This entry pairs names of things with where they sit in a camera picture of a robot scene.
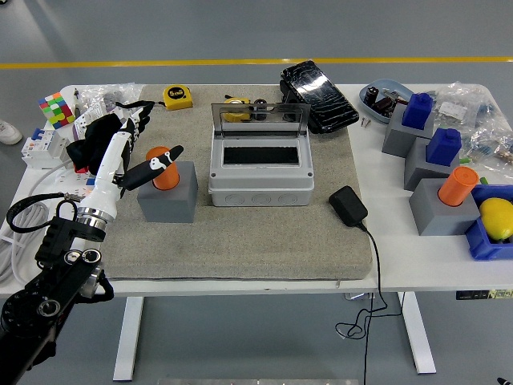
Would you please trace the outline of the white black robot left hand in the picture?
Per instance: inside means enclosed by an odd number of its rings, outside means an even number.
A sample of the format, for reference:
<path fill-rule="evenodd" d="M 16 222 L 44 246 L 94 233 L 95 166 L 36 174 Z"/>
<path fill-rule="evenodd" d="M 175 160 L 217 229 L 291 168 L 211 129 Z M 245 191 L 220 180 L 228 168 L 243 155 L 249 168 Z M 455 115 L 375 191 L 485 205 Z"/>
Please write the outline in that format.
<path fill-rule="evenodd" d="M 142 101 L 121 128 L 112 136 L 99 165 L 95 187 L 77 208 L 77 221 L 93 227 L 112 222 L 117 215 L 116 203 L 123 190 L 133 190 L 169 171 L 184 151 L 181 145 L 128 169 L 130 154 L 139 138 L 143 120 L 149 117 L 153 102 Z"/>

